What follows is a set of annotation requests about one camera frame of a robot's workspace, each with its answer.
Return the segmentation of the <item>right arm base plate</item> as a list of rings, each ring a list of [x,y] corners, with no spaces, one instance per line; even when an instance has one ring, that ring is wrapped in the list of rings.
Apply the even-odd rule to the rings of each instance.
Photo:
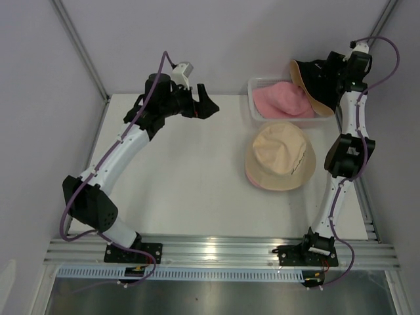
[[[271,253],[278,256],[280,266],[338,267],[339,265],[335,248],[328,251],[300,243],[277,246],[271,250]]]

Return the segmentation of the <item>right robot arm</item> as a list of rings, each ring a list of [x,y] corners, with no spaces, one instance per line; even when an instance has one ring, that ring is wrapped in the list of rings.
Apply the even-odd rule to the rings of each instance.
[[[331,52],[326,60],[299,65],[301,87],[313,110],[320,116],[343,111],[341,134],[326,154],[324,169],[327,184],[320,212],[302,242],[295,247],[297,266],[337,266],[336,227],[342,204],[352,181],[357,179],[375,149],[365,127],[364,109],[367,84],[363,82],[371,69],[372,57],[361,51],[350,56]]]

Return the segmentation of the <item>beige bucket hat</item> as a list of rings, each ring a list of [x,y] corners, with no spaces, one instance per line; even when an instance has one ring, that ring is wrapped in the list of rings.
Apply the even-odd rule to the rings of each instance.
[[[308,135],[289,122],[261,126],[245,154],[245,173],[263,190],[288,191],[306,184],[316,170],[316,154]]]

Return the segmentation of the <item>black bucket hat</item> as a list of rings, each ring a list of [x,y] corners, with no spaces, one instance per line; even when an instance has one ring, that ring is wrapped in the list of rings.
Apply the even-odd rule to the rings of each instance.
[[[339,64],[334,61],[320,59],[291,60],[289,63],[293,84],[304,91],[314,112],[322,117],[332,116],[339,103],[337,66]]]

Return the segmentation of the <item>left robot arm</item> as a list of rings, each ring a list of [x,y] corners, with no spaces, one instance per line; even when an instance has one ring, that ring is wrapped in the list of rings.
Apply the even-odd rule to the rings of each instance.
[[[219,111],[201,83],[197,86],[197,100],[192,88],[175,83],[167,74],[153,73],[145,87],[104,155],[78,177],[69,175],[62,183],[64,215],[90,226],[91,232],[119,247],[119,256],[128,263],[139,260],[142,247],[135,243],[139,234],[120,219],[118,208],[110,199],[118,178],[168,117],[207,119]]]

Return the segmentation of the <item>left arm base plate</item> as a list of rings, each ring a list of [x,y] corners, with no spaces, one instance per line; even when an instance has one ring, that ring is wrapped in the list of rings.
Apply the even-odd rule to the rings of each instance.
[[[161,254],[163,253],[162,243],[142,243],[140,250],[151,254],[156,260],[156,263],[161,262]],[[104,253],[105,263],[120,263],[120,264],[153,264],[153,260],[143,254],[134,253],[117,248],[114,245],[108,245]]]

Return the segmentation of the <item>pink bucket hat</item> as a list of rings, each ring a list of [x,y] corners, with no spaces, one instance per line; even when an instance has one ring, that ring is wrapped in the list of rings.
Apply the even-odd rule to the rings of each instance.
[[[257,187],[257,188],[260,188],[260,189],[263,189],[262,188],[262,186],[260,185],[260,184],[258,184],[252,177],[251,177],[251,175],[248,173],[248,172],[246,172],[245,173],[245,175],[246,175],[246,177],[247,177],[247,179],[248,179],[248,181],[253,185],[253,186],[255,186],[255,187]]]

